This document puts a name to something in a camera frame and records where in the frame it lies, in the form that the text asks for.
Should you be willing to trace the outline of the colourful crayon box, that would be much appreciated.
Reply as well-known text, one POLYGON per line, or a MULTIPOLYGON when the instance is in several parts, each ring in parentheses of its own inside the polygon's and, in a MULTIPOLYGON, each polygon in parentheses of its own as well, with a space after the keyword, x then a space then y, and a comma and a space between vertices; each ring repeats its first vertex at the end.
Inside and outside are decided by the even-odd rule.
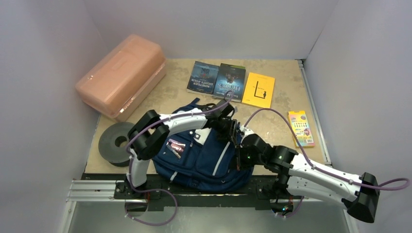
POLYGON ((311 148, 315 146, 313 134, 310 129, 308 117, 305 111, 289 111, 289 123, 293 129, 293 133, 297 140, 293 138, 295 147, 299 147, 299 143, 304 148, 311 148))

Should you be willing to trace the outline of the pink highlighter marker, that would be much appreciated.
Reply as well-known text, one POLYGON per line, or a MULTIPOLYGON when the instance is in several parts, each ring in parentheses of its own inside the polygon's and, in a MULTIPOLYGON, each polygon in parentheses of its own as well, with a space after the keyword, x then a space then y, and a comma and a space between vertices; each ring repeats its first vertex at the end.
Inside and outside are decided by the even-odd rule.
POLYGON ((166 143, 166 147, 178 158, 180 159, 185 150, 186 144, 176 141, 174 139, 169 139, 166 143))

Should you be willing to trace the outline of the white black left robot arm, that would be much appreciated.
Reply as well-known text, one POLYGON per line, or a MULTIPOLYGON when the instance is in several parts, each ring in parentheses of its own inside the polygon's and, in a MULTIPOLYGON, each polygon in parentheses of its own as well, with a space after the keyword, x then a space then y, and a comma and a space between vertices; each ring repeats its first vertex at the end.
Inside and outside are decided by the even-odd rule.
POLYGON ((134 199, 143 196, 150 163, 168 181, 201 191, 244 185, 251 173, 232 164, 241 141, 233 119, 236 110, 224 100, 206 105, 193 100, 172 114, 145 113, 127 135, 131 161, 126 193, 134 199))

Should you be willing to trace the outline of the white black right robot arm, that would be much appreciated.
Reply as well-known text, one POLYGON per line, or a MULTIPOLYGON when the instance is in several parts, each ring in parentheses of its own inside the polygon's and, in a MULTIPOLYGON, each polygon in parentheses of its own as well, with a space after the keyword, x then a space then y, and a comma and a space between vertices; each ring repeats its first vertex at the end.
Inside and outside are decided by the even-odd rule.
POLYGON ((373 189, 377 179, 368 172, 356 175, 306 160, 302 153, 271 146, 255 133, 241 134, 236 156, 238 169, 260 165, 277 174, 272 190, 280 198, 314 198, 336 204, 359 221, 375 221, 380 191, 373 189))

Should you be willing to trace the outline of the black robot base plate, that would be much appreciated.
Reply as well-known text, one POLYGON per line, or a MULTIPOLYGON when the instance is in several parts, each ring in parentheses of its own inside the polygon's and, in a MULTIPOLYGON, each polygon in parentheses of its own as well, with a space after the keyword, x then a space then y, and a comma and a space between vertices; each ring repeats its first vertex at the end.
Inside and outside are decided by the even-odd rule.
POLYGON ((150 174, 147 182, 134 191, 127 181, 115 183, 114 199, 126 203, 142 201, 148 211, 162 211, 165 207, 235 207, 270 210, 289 214, 296 210, 300 196, 276 194, 275 175, 253 175, 242 187, 230 192, 200 191, 174 184, 159 175, 150 174))

